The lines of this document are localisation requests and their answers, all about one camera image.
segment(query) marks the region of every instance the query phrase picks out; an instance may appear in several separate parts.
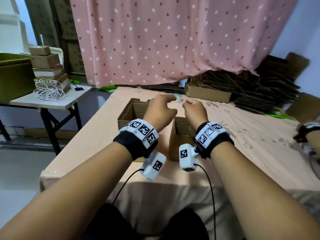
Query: polka dot curtain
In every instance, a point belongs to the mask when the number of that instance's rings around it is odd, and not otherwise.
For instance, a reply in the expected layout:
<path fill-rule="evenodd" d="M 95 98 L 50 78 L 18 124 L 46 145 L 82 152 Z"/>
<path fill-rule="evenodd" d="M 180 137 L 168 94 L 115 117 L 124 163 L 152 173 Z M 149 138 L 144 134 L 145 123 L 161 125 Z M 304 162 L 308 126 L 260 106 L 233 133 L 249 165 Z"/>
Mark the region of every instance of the polka dot curtain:
<path fill-rule="evenodd" d="M 297 0 L 70 0 L 89 84 L 254 71 Z"/>

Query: another person's hand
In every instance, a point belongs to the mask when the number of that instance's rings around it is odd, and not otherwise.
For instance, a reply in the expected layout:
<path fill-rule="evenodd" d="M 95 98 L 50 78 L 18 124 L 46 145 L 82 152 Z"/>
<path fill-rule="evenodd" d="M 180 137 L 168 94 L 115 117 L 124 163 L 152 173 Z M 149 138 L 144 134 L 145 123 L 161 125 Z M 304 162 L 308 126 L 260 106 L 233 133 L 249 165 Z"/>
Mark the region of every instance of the another person's hand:
<path fill-rule="evenodd" d="M 176 99 L 177 98 L 171 94 L 157 95 L 150 100 L 143 119 L 149 122 L 157 132 L 162 131 L 178 113 L 177 109 L 168 108 L 167 105 L 167 103 Z"/>
<path fill-rule="evenodd" d="M 187 120 L 195 131 L 202 123 L 209 121 L 207 110 L 201 102 L 187 98 L 182 107 L 184 108 Z"/>

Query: table leg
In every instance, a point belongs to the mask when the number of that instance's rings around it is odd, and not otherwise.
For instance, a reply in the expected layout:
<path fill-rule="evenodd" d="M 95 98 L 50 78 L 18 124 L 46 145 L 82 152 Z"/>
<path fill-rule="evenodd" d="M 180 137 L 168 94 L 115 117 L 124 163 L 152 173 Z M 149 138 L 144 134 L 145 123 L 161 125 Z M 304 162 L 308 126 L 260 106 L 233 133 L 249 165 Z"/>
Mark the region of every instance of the table leg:
<path fill-rule="evenodd" d="M 53 150 L 56 155 L 58 155 L 61 152 L 58 139 L 56 137 L 56 133 L 52 127 L 51 120 L 50 120 L 50 113 L 47 108 L 41 108 L 40 109 L 40 115 L 44 124 L 44 127 L 48 133 L 50 142 L 52 144 Z"/>
<path fill-rule="evenodd" d="M 6 130 L 6 128 L 4 127 L 4 125 L 2 124 L 2 121 L 0 120 L 0 131 L 3 134 L 4 138 L 6 141 L 10 141 L 11 138 Z"/>
<path fill-rule="evenodd" d="M 82 125 L 81 125 L 81 119 L 80 119 L 78 104 L 75 103 L 73 106 L 74 106 L 74 116 L 75 116 L 75 120 L 77 122 L 78 131 L 79 131 L 79 130 L 82 129 Z"/>

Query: black pants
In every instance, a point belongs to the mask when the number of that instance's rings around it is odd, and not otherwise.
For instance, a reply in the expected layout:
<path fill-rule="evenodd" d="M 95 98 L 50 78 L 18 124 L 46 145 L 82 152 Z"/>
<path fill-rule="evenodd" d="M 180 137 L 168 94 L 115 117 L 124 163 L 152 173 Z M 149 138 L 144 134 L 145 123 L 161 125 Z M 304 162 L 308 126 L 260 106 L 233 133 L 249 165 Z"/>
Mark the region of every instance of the black pants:
<path fill-rule="evenodd" d="M 127 222 L 120 211 L 111 204 L 104 204 L 82 234 L 83 240 L 98 239 L 142 239 Z M 209 239 L 201 218 L 191 209 L 175 214 L 163 230 L 161 240 L 168 239 Z"/>

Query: wristband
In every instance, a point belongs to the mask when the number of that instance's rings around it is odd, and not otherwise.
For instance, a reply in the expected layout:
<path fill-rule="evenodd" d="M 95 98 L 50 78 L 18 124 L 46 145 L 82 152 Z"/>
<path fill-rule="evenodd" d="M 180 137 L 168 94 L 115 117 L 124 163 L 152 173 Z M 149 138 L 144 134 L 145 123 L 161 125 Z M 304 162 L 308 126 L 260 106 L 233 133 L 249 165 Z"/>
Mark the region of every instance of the wristband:
<path fill-rule="evenodd" d="M 130 121 L 119 130 L 113 141 L 125 146 L 132 159 L 148 157 L 158 145 L 159 135 L 153 126 L 142 119 Z"/>
<path fill-rule="evenodd" d="M 205 122 L 196 131 L 195 144 L 202 158 L 210 158 L 211 151 L 224 141 L 234 145 L 230 134 L 217 122 Z"/>
<path fill-rule="evenodd" d="M 301 142 L 308 142 L 306 135 L 312 131 L 318 131 L 320 130 L 320 123 L 317 122 L 310 122 L 305 125 L 300 126 L 298 130 L 298 134 L 295 135 L 293 138 L 298 143 Z"/>

